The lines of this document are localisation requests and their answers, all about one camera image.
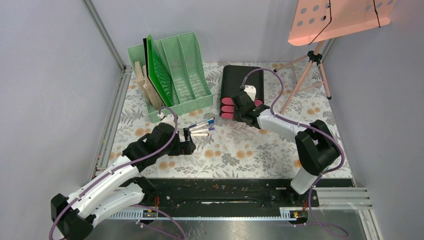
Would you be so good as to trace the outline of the white marker pen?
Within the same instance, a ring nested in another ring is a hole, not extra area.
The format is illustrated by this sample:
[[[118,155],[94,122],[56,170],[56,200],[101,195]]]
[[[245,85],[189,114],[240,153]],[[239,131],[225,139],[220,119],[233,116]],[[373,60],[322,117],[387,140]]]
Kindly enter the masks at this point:
[[[196,129],[191,131],[191,134],[204,134],[204,133],[209,133],[211,131],[214,131],[215,128],[214,127],[210,127],[210,128],[204,128],[204,129]]]

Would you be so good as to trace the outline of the red capped marker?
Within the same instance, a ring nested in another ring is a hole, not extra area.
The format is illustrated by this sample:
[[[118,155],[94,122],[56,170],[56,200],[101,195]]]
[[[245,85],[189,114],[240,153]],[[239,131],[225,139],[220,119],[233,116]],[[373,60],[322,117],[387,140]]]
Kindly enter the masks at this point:
[[[211,134],[210,133],[193,133],[190,135],[191,137],[209,137]]]

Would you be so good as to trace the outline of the black pink drawer unit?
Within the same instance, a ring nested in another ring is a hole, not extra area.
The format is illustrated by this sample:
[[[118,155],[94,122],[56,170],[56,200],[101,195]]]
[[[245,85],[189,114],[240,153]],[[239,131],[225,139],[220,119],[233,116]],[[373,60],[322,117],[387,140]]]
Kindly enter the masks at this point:
[[[256,89],[254,104],[259,106],[264,103],[264,71],[259,70],[257,66],[226,65],[222,72],[219,97],[221,118],[227,120],[233,118],[235,108],[232,97],[241,91],[240,86],[245,76],[248,76],[245,84]]]

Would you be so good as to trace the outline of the purple 52-storey treehouse book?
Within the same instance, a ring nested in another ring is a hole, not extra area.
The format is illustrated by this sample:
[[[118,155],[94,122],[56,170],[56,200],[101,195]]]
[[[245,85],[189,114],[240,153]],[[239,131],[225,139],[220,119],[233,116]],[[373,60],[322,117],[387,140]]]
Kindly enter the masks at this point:
[[[147,94],[147,101],[150,105],[153,106],[155,110],[159,110],[161,107],[164,106],[164,103],[160,95],[157,93],[155,87],[151,83],[150,79],[148,78],[146,65],[142,66],[142,70],[143,70],[143,77],[144,77],[143,87]]]

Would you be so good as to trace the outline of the green transparent plastic folder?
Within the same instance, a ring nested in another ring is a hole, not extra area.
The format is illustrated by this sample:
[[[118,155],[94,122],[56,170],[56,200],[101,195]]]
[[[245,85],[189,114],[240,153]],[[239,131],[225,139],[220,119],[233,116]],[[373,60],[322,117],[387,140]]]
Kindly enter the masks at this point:
[[[160,93],[160,96],[165,102],[165,106],[172,107],[174,105],[174,95],[172,90],[172,80],[165,69],[164,63],[159,56],[153,38],[149,34],[147,37],[148,56],[151,66],[150,77],[154,82],[155,87]]]

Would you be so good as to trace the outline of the green 104-storey treehouse book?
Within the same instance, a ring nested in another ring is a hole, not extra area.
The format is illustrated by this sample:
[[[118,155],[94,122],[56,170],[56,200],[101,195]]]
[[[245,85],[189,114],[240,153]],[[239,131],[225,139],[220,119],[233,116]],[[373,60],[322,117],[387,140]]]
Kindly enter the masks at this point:
[[[140,64],[139,61],[134,62],[134,71],[135,71],[135,74],[136,74],[136,81],[135,82],[140,87],[146,102],[151,105],[152,102],[151,102],[150,97],[148,95],[148,92],[145,88],[145,77],[144,77],[143,70],[142,70],[142,67],[141,67],[141,64]]]

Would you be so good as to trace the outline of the white AVE notebook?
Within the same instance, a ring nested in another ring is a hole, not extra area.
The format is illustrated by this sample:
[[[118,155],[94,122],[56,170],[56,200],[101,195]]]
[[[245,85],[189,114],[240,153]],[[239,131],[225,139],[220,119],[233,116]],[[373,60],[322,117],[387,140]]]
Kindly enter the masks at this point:
[[[158,89],[156,88],[154,81],[152,80],[150,73],[150,67],[152,66],[151,63],[149,62],[150,58],[149,58],[149,48],[148,48],[148,43],[147,43],[147,38],[143,38],[143,47],[144,47],[144,55],[145,55],[145,65],[146,65],[146,69],[147,69],[147,76],[149,78],[149,80],[151,81],[151,83],[153,84],[156,92],[159,94],[160,98],[162,99],[163,103],[164,103],[164,107],[166,106],[164,99],[161,97],[160,92],[158,91]]]

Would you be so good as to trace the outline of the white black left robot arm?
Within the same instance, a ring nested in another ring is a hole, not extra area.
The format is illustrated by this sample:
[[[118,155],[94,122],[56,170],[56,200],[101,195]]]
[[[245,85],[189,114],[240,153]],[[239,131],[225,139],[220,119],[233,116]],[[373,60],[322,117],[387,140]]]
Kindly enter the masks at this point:
[[[175,113],[159,112],[158,116],[161,121],[152,132],[130,143],[100,175],[69,195],[58,193],[51,199],[53,225],[49,239],[58,230],[64,240],[84,240],[99,223],[116,212],[154,202],[155,187],[138,174],[163,156],[191,155],[196,148],[191,140],[180,140]]]

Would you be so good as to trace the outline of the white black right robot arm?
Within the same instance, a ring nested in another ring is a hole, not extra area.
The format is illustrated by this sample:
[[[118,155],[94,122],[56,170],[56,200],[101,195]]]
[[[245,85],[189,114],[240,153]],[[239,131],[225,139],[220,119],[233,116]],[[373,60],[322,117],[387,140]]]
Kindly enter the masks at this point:
[[[265,104],[256,106],[245,90],[232,98],[233,120],[250,127],[273,132],[295,143],[301,167],[291,180],[287,201],[293,206],[301,205],[306,192],[317,179],[342,155],[342,150],[322,120],[304,124],[272,112]]]

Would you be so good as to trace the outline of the blue capped marker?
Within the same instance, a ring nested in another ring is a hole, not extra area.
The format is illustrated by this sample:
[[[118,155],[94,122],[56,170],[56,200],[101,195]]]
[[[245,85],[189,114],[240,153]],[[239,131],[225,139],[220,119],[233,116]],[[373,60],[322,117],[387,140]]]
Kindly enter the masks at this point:
[[[196,129],[196,128],[199,128],[199,127],[202,127],[202,126],[210,125],[210,124],[212,124],[214,122],[215,122],[215,117],[210,118],[210,119],[205,120],[205,121],[202,121],[200,123],[196,123],[196,124],[190,125],[188,128],[189,129]]]

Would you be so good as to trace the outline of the floral table mat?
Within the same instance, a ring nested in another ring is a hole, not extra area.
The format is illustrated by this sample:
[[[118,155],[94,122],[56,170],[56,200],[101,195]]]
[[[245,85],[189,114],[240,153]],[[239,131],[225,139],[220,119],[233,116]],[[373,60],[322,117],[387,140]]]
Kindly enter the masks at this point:
[[[220,117],[220,92],[223,62],[203,64],[213,105],[181,115],[180,128],[214,119],[213,131],[207,137],[195,137],[196,150],[191,155],[164,156],[142,175],[148,178],[293,178],[300,168],[295,143],[270,131],[249,127]],[[313,66],[301,92],[292,94],[306,68],[298,62],[272,74],[264,73],[264,101],[274,105],[287,118],[308,124],[326,122],[331,134],[340,140],[334,115],[321,85],[321,73]]]

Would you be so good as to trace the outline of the mint green file organizer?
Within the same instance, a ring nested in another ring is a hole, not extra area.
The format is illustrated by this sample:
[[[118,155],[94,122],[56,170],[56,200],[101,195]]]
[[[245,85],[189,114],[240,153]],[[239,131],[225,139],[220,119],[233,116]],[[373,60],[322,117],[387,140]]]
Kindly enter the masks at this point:
[[[152,40],[171,78],[173,106],[170,108],[180,116],[212,106],[213,95],[206,81],[196,34],[192,31]],[[134,62],[139,61],[143,72],[143,65],[146,65],[143,40],[142,44],[127,48],[127,53],[132,68]],[[157,123],[158,110],[148,103],[146,107],[151,121]]]

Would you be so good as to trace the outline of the pink music stand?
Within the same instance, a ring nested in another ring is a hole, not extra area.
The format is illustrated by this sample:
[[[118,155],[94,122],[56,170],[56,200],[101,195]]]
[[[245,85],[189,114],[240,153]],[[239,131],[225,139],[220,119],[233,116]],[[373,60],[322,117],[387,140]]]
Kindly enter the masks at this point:
[[[321,82],[316,83],[315,87],[323,86],[327,99],[331,100],[332,95],[321,54],[325,42],[388,25],[391,22],[389,15],[395,4],[394,0],[299,0],[288,42],[293,46],[315,44],[316,47],[307,54],[274,69],[274,72],[278,72],[293,67],[302,60],[308,60],[281,111],[286,111],[295,94],[304,91],[302,85],[313,64],[317,65],[321,74]]]

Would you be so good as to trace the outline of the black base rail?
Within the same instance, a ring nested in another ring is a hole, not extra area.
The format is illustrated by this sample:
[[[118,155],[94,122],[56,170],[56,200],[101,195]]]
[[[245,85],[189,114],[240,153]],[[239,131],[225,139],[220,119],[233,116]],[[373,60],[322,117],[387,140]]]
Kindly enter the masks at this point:
[[[312,193],[296,195],[289,179],[153,178],[154,197],[126,207],[113,220],[289,221],[304,223],[310,210],[369,210],[363,187],[349,178],[322,179]]]

